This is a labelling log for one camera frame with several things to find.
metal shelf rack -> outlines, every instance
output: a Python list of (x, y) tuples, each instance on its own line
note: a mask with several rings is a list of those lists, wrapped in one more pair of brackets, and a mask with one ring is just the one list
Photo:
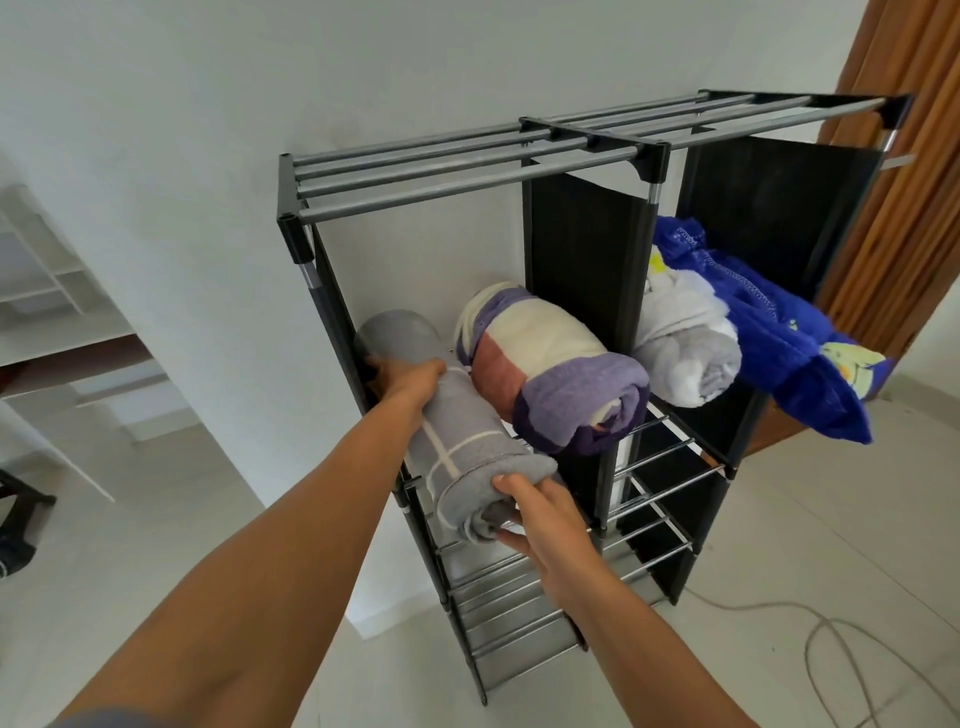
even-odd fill
[[(366, 412), (373, 405), (363, 386), (369, 373), (355, 358), (354, 324), (318, 224), (520, 182), (526, 287), (584, 322), (609, 350), (629, 353), (671, 152), (689, 150), (677, 214), (700, 220), (712, 247), (812, 300), (910, 103), (910, 96), (701, 90), (281, 155), (277, 223)], [(875, 148), (755, 136), (861, 112), (879, 117)], [(645, 198), (565, 174), (623, 161), (648, 185)], [(469, 170), (480, 172), (435, 179)], [(405, 184), (384, 189), (396, 182)], [(697, 409), (654, 400), (633, 433), (626, 464), (617, 465), (616, 451), (558, 456), (597, 549), (648, 602), (679, 599), (766, 404), (766, 395), (740, 380)], [(576, 625), (544, 596), (528, 559), (500, 545), (459, 542), (435, 521), (430, 496), (419, 485), (402, 468), (395, 499), (484, 704), (488, 691), (507, 680), (586, 648)], [(626, 500), (614, 502), (615, 492)]]

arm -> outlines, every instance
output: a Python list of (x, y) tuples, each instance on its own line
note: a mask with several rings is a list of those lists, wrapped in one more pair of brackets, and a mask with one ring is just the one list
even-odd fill
[(594, 550), (566, 488), (552, 480), (534, 486), (516, 474), (493, 485), (514, 497), (514, 521), (526, 532), (501, 531), (499, 540), (536, 564), (547, 594), (584, 633), (634, 726), (756, 726)]
[(132, 708), (185, 726), (290, 725), (444, 364), (380, 368), (380, 404), (190, 571), (61, 716)]

electrical cable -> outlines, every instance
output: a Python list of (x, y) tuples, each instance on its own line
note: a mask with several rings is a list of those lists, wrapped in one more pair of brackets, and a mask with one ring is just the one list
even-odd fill
[(841, 624), (845, 627), (850, 627), (854, 629), (864, 637), (867, 637), (870, 640), (873, 640), (875, 643), (883, 647), (887, 652), (900, 660), (901, 663), (911, 672), (913, 672), (917, 677), (919, 677), (923, 683), (930, 688), (933, 693), (937, 696), (941, 703), (950, 711), (950, 714), (956, 718), (957, 723), (960, 724), (960, 710), (957, 710), (953, 707), (950, 701), (947, 699), (947, 696), (933, 684), (933, 682), (924, 675), (920, 669), (914, 666), (909, 660), (903, 657), (898, 653), (893, 647), (884, 642), (882, 639), (877, 637), (874, 634), (871, 634), (868, 630), (864, 629), (858, 624), (854, 624), (851, 621), (846, 619), (840, 619), (837, 617), (827, 617), (826, 615), (818, 612), (813, 607), (810, 607), (806, 604), (802, 604), (798, 601), (761, 601), (755, 604), (740, 604), (740, 605), (731, 605), (731, 604), (721, 604), (720, 602), (713, 601), (708, 599), (703, 595), (697, 594), (692, 589), (688, 587), (684, 589), (686, 592), (689, 592), (691, 595), (697, 597), (705, 604), (708, 604), (715, 609), (723, 610), (724, 612), (756, 612), (765, 609), (778, 609), (778, 608), (792, 608), (803, 610), (810, 615), (813, 615), (817, 618), (817, 624), (806, 636), (806, 642), (804, 644), (804, 666), (806, 667), (806, 678), (810, 681), (810, 687), (813, 688), (813, 691), (817, 694), (817, 699), (820, 700), (820, 705), (823, 707), (824, 712), (829, 716), (830, 721), (836, 728), (841, 728), (840, 722), (837, 720), (836, 716), (830, 711), (830, 708), (827, 707), (827, 702), (824, 699), (823, 694), (820, 692), (820, 688), (817, 687), (817, 681), (813, 679), (813, 670), (810, 666), (810, 647), (813, 645), (813, 640), (820, 632), (821, 629), (827, 629), (833, 638), (840, 645), (840, 648), (844, 652), (844, 656), (847, 658), (847, 662), (850, 664), (850, 667), (853, 670), (853, 674), (856, 676), (856, 681), (860, 685), (860, 691), (863, 693), (863, 698), (867, 703), (867, 710), (869, 711), (869, 720), (873, 722), (876, 728), (881, 728), (879, 721), (879, 711), (876, 708), (873, 697), (870, 695), (870, 689), (867, 687), (867, 681), (864, 678), (863, 670), (860, 668), (859, 663), (856, 661), (856, 658), (853, 657), (853, 652), (850, 649), (850, 645), (843, 638), (843, 635), (840, 634), (839, 630), (836, 628), (836, 625)]

left hand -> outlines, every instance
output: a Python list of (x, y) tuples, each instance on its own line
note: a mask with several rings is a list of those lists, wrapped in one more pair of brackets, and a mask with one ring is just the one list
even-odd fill
[(376, 369), (376, 377), (369, 386), (380, 401), (399, 398), (407, 401), (418, 412), (437, 391), (437, 381), (446, 371), (442, 359), (430, 359), (422, 364), (411, 364), (401, 359), (367, 357), (367, 363)]

blue fabric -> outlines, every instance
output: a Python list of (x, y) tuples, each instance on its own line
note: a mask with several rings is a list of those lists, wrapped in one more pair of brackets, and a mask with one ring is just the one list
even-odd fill
[[(696, 220), (661, 217), (654, 243), (671, 268), (693, 270), (730, 307), (743, 363), (740, 376), (773, 395), (780, 408), (828, 437), (870, 443), (863, 403), (838, 366), (823, 354), (828, 342), (855, 342), (836, 331), (814, 305), (784, 291), (740, 260), (707, 248)], [(893, 369), (893, 360), (869, 365), (872, 394)]]

